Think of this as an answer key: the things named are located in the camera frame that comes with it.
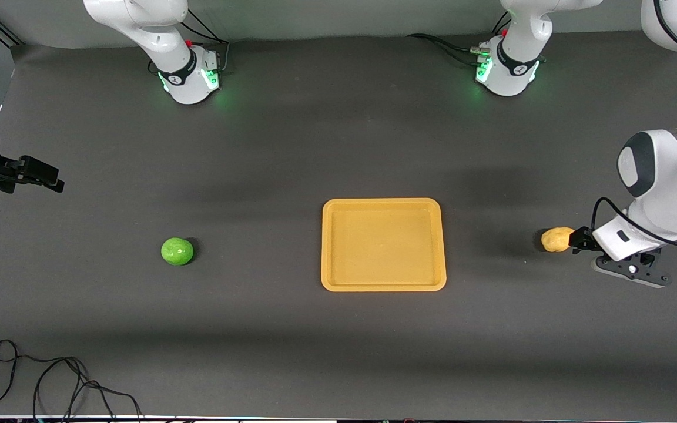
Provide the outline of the yellow toy potato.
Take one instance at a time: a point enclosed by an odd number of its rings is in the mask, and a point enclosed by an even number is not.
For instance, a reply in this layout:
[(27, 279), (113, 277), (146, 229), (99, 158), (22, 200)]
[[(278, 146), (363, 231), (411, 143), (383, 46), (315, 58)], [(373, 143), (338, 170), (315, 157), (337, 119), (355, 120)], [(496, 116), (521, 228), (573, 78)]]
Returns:
[(571, 236), (575, 230), (570, 227), (553, 227), (544, 230), (538, 241), (544, 251), (549, 253), (562, 253), (572, 249)]

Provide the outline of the green toy apple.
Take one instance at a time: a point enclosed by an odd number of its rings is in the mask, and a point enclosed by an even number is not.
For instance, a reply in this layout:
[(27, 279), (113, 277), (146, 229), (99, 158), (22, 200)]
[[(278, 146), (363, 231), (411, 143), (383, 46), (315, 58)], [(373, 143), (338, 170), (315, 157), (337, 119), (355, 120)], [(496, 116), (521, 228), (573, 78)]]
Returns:
[(184, 266), (193, 260), (195, 249), (193, 244), (180, 237), (171, 237), (162, 243), (160, 254), (165, 262), (172, 266)]

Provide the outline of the yellow plastic tray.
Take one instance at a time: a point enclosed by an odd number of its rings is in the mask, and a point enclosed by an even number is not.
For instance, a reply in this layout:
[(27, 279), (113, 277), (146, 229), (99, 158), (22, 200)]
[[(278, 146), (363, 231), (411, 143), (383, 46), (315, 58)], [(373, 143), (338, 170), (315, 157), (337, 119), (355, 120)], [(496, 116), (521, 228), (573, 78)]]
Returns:
[(334, 199), (323, 206), (321, 283), (327, 291), (435, 292), (446, 282), (437, 201)]

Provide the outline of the aluminium frame rail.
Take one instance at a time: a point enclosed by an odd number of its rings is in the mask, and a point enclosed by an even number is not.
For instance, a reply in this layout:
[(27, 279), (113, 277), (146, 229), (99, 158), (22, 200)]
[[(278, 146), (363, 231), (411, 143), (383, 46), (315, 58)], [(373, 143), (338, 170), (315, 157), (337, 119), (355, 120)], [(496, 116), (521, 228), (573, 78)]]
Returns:
[(15, 34), (8, 26), (0, 20), (0, 43), (6, 48), (12, 46), (26, 45), (24, 40)]

